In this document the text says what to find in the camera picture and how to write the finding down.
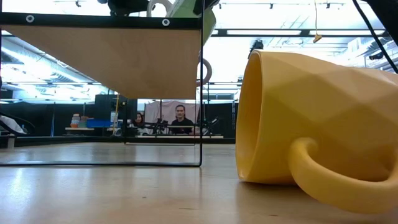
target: tipped over mug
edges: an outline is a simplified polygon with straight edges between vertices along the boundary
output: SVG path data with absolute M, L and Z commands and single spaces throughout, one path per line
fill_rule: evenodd
M 398 205 L 397 99 L 395 74 L 255 50 L 239 101 L 239 178 L 386 212 Z

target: wooden panel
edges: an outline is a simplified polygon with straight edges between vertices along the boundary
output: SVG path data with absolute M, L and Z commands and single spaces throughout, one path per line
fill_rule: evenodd
M 2 28 L 128 98 L 195 99 L 199 30 Z

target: mug handle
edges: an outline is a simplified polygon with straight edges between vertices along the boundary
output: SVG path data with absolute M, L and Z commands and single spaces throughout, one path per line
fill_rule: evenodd
M 152 9 L 154 8 L 155 4 L 162 4 L 166 8 L 166 12 L 169 13 L 173 4 L 168 0 L 150 0 L 148 2 L 147 7 L 147 17 L 152 17 Z
M 207 69 L 207 74 L 205 76 L 205 78 L 203 79 L 203 85 L 208 83 L 210 81 L 211 76 L 213 75 L 213 69 L 209 63 L 209 61 L 207 61 L 206 59 L 203 59 L 203 64 L 205 65 L 206 69 Z M 200 81 L 197 81 L 197 87 L 200 86 Z
M 358 180 L 338 174 L 311 158 L 318 144 L 311 138 L 297 139 L 289 151 L 294 181 L 311 197 L 356 213 L 382 213 L 398 205 L 398 161 L 382 182 Z

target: ceiling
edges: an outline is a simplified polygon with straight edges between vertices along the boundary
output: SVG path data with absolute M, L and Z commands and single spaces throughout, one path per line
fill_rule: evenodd
M 314 29 L 316 14 L 313 2 L 314 0 L 221 0 L 213 8 L 217 18 L 216 28 Z M 3 11 L 109 15 L 107 5 L 99 4 L 97 0 L 79 0 L 79 4 L 81 7 L 76 6 L 75 0 L 3 0 Z M 360 1 L 360 4 L 373 27 L 384 29 L 372 9 L 363 1 Z M 317 9 L 318 29 L 367 29 L 352 1 L 317 0 Z M 146 16 L 146 12 L 131 16 Z M 165 16 L 164 7 L 157 6 L 152 16 Z M 57 62 L 57 59 L 18 38 L 7 37 L 7 39 L 37 55 L 44 55 L 45 58 Z M 308 37 L 212 37 L 204 46 L 204 57 L 213 67 L 211 82 L 236 82 L 242 77 L 250 48 L 256 39 L 262 40 L 266 50 L 298 52 L 344 65 L 347 63 L 345 53 L 349 43 L 355 38 L 323 38 L 314 44 L 313 39 Z M 81 75 L 84 82 L 90 81 L 88 77 L 73 68 L 68 69 Z

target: black cable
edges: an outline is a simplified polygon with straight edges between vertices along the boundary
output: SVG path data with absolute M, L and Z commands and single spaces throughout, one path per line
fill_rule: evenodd
M 398 68 L 396 67 L 396 65 L 394 64 L 394 62 L 391 60 L 390 56 L 387 54 L 385 48 L 383 47 L 383 45 L 381 44 L 379 38 L 377 37 L 376 33 L 374 32 L 374 29 L 372 27 L 372 24 L 369 22 L 369 19 L 366 17 L 365 13 L 362 11 L 361 7 L 359 6 L 357 0 L 353 0 L 354 5 L 356 7 L 356 9 L 358 10 L 358 12 L 360 13 L 360 15 L 362 16 L 363 20 L 365 21 L 366 25 L 368 26 L 369 30 L 372 33 L 372 36 L 374 38 L 374 40 L 376 41 L 376 43 L 378 44 L 381 52 L 383 52 L 384 56 L 386 57 L 387 61 L 390 63 L 392 69 L 394 69 L 394 71 L 396 72 L 396 74 L 398 74 Z

